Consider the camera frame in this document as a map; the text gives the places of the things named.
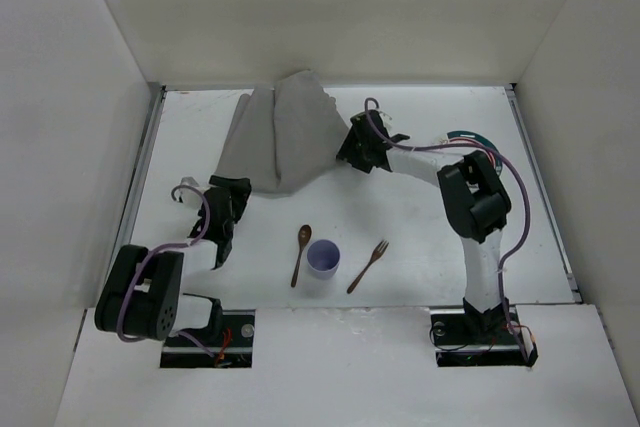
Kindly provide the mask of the grey cloth placemat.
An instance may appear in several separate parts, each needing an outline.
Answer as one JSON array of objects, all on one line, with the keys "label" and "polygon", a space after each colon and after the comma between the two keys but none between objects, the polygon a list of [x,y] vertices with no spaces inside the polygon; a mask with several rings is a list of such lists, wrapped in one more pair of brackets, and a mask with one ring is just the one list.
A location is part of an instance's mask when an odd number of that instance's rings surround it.
[{"label": "grey cloth placemat", "polygon": [[291,195],[335,167],[348,131],[318,75],[300,71],[240,96],[215,174]]}]

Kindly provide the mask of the dark wooden spoon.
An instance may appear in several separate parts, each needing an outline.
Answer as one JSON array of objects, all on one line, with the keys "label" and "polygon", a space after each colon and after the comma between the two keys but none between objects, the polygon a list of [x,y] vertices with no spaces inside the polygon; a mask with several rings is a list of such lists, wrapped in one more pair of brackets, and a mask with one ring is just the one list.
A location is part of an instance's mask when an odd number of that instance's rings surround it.
[{"label": "dark wooden spoon", "polygon": [[293,271],[291,282],[290,282],[291,288],[295,288],[297,285],[302,255],[304,253],[305,248],[309,244],[309,241],[311,240],[311,236],[312,236],[312,228],[308,224],[302,225],[298,230],[298,234],[297,234],[298,253],[297,253],[296,263],[295,263],[294,271]]}]

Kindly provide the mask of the white plate with coloured rim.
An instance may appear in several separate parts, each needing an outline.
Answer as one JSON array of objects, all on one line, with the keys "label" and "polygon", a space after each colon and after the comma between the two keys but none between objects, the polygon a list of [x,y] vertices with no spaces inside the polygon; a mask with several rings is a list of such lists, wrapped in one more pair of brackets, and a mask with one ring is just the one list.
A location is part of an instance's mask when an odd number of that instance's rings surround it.
[{"label": "white plate with coloured rim", "polygon": [[500,172],[503,167],[502,160],[496,155],[498,152],[497,146],[491,142],[488,138],[483,135],[469,131],[469,130],[453,130],[447,132],[441,139],[442,143],[450,144],[450,143],[469,143],[477,148],[486,147],[490,150],[487,154],[489,160],[491,161],[494,169],[497,172]]}]

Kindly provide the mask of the dark wooden fork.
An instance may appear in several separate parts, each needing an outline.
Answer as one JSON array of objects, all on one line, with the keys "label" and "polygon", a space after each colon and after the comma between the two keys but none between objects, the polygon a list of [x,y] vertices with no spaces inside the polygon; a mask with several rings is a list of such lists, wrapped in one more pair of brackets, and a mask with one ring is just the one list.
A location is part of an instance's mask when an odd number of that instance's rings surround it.
[{"label": "dark wooden fork", "polygon": [[354,290],[357,288],[358,284],[361,282],[363,277],[366,275],[369,268],[377,262],[386,252],[389,246],[389,242],[387,240],[382,240],[372,251],[371,256],[367,264],[363,267],[360,273],[356,276],[356,278],[351,282],[349,287],[346,290],[348,295],[352,294]]}]

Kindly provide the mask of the lilac plastic cup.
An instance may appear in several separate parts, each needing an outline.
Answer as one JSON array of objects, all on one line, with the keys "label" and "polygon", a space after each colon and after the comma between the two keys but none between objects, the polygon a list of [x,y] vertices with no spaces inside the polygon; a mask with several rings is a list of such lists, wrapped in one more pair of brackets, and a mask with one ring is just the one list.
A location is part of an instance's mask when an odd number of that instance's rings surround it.
[{"label": "lilac plastic cup", "polygon": [[311,274],[320,280],[333,277],[339,267],[341,252],[338,246],[327,239],[313,242],[307,249],[306,261]]}]

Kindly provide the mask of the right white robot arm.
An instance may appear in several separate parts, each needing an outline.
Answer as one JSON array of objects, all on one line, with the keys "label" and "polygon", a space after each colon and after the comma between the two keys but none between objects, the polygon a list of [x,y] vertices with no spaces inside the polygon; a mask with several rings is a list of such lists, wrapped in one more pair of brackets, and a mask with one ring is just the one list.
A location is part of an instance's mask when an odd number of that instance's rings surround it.
[{"label": "right white robot arm", "polygon": [[417,152],[388,145],[378,113],[350,119],[351,127],[336,158],[369,173],[374,168],[404,174],[440,190],[446,219],[461,239],[466,269],[463,297],[466,329],[480,336],[505,321],[498,281],[502,230],[511,201],[489,156]]}]

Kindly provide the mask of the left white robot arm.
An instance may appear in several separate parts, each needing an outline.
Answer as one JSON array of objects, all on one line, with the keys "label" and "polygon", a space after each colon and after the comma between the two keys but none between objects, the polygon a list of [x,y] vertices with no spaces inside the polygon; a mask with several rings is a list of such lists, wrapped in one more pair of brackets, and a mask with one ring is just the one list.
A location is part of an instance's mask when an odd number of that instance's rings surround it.
[{"label": "left white robot arm", "polygon": [[206,188],[188,182],[173,187],[173,201],[195,202],[194,225],[179,241],[119,249],[95,308],[96,328],[127,343],[191,337],[197,331],[216,334],[219,301],[188,294],[182,283],[192,274],[224,266],[251,193],[249,179],[216,175]]}]

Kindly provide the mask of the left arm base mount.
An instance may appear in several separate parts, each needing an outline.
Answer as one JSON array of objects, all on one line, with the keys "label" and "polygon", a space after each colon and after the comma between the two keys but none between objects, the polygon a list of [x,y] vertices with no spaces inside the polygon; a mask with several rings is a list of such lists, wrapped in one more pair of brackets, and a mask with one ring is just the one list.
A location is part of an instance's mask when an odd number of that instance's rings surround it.
[{"label": "left arm base mount", "polygon": [[254,310],[225,310],[221,329],[189,331],[169,337],[162,346],[162,369],[249,369],[253,363]]}]

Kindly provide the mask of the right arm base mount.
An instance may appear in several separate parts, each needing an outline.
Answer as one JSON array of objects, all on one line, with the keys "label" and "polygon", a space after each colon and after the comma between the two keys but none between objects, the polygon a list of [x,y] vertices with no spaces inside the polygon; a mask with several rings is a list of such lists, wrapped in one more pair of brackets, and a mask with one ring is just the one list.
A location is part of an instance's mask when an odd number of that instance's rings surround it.
[{"label": "right arm base mount", "polygon": [[510,310],[511,321],[498,323],[485,333],[473,333],[462,309],[430,312],[429,339],[438,367],[527,367],[535,365],[539,352],[531,329]]}]

